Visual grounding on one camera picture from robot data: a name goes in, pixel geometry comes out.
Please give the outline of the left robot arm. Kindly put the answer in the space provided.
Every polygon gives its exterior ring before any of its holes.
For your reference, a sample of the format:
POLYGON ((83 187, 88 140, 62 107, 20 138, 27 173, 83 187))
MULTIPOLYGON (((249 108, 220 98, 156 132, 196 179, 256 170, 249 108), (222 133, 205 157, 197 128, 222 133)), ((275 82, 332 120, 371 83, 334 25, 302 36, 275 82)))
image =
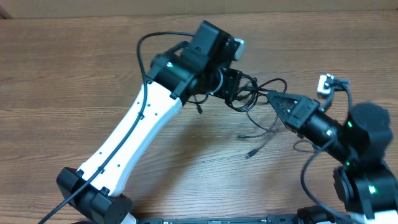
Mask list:
POLYGON ((128 112, 103 145, 77 169, 64 168, 57 185, 65 203, 93 223, 135 223, 127 180, 151 141, 191 96, 236 96, 241 39, 203 21, 187 40, 156 55, 128 112))

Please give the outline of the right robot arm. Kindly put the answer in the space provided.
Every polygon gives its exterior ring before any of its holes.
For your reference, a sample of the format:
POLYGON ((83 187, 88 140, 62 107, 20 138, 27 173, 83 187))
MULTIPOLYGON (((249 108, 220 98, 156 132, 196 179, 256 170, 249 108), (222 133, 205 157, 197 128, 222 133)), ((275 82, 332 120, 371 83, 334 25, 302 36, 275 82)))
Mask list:
POLYGON ((383 157, 393 139, 388 110, 370 103, 349 105, 344 124, 326 114, 331 105, 304 95, 266 95, 285 127, 341 163, 333 171, 338 198, 356 222, 397 222, 397 179, 383 157))

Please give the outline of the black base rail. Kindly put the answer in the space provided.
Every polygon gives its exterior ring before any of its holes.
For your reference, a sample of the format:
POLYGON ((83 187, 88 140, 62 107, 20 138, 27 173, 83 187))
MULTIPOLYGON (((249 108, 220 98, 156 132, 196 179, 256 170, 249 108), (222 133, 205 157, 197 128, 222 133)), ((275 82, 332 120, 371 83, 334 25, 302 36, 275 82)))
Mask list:
POLYGON ((137 224, 346 224, 351 223, 341 218, 336 218, 320 206, 304 207, 297 210, 296 214, 271 214, 265 217, 242 218, 188 218, 188 219, 163 219, 141 218, 137 224))

